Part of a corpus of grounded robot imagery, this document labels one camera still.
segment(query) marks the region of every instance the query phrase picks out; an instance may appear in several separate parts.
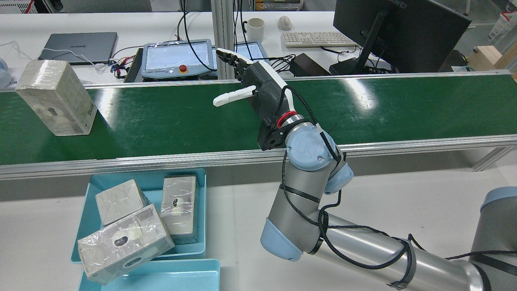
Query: screen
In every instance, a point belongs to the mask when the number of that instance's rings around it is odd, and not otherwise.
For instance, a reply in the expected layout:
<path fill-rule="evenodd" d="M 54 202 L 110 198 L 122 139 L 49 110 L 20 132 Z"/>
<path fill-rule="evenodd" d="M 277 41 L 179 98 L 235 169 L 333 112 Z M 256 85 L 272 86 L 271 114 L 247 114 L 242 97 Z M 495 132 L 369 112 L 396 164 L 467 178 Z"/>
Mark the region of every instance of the screen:
<path fill-rule="evenodd" d="M 192 43 L 197 56 L 208 64 L 208 44 L 206 42 Z M 201 65 L 188 43 L 180 45 L 165 45 L 147 49 L 146 70 L 179 67 L 180 65 Z"/>
<path fill-rule="evenodd" d="M 387 11 L 371 52 L 400 72 L 437 72 L 471 20 L 431 0 L 337 0 L 334 27 L 360 46 Z"/>
<path fill-rule="evenodd" d="M 248 46 L 250 47 L 251 55 L 254 58 L 257 58 L 257 59 L 263 58 L 262 51 L 260 50 L 260 47 L 256 42 L 249 42 Z M 243 55 L 244 57 L 247 57 L 248 59 L 251 59 L 250 53 L 248 52 L 248 48 L 246 48 L 245 43 L 239 43 L 238 45 L 236 45 L 235 52 L 240 53 L 241 55 Z M 212 56 L 214 57 L 214 69 L 217 69 L 217 56 L 216 56 L 215 49 L 212 52 Z"/>

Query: computer mouse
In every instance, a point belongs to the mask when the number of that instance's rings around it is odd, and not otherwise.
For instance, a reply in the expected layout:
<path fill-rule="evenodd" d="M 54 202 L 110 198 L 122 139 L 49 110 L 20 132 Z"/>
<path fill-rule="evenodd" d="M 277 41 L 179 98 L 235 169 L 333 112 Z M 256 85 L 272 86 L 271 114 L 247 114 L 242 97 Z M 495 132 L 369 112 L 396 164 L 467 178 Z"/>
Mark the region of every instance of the computer mouse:
<path fill-rule="evenodd" d="M 289 17 L 282 16 L 278 19 L 278 28 L 283 31 L 290 31 L 293 28 L 293 24 Z"/>

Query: red ring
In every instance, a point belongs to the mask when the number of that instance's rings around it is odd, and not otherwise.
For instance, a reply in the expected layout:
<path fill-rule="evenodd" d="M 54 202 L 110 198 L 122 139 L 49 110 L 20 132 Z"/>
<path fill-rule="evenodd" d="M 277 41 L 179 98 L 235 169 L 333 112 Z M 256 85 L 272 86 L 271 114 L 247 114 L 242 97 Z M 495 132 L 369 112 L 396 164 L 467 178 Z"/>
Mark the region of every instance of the red ring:
<path fill-rule="evenodd" d="M 289 111 L 289 112 L 284 113 L 284 115 L 282 115 L 282 116 L 280 116 L 280 118 L 278 118 L 277 127 L 280 128 L 280 126 L 282 126 L 282 123 L 284 123 L 284 121 L 286 119 L 288 119 L 289 117 L 296 115 L 296 114 L 297 114 L 296 111 Z"/>

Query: ur logo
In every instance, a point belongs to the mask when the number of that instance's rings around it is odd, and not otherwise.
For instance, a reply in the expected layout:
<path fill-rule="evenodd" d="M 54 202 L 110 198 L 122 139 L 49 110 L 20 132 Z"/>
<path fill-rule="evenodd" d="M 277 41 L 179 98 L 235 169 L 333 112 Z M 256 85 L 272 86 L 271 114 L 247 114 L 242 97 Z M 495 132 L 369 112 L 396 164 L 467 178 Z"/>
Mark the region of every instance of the ur logo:
<path fill-rule="evenodd" d="M 300 142 L 298 144 L 298 152 L 299 153 L 308 153 L 310 157 L 316 156 L 316 150 L 319 145 L 319 140 L 303 135 L 300 138 Z"/>

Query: monitor stand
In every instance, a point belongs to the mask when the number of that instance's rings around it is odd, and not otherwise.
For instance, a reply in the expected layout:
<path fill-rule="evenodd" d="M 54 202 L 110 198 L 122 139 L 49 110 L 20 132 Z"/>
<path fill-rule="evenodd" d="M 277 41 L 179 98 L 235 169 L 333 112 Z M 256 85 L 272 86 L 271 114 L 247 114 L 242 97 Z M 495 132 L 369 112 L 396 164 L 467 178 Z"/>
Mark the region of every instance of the monitor stand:
<path fill-rule="evenodd" d="M 388 9 L 383 9 L 377 13 L 377 17 L 373 22 L 372 29 L 368 34 L 368 38 L 364 43 L 362 48 L 362 52 L 359 55 L 359 58 L 353 57 L 351 59 L 338 62 L 330 66 L 329 71 L 333 75 L 357 75 L 357 74 L 367 74 L 365 72 L 364 67 L 366 66 L 366 62 L 370 57 L 370 53 L 372 52 L 373 45 L 377 40 L 377 36 L 379 35 L 379 31 L 383 26 L 384 19 L 386 15 L 389 13 Z"/>

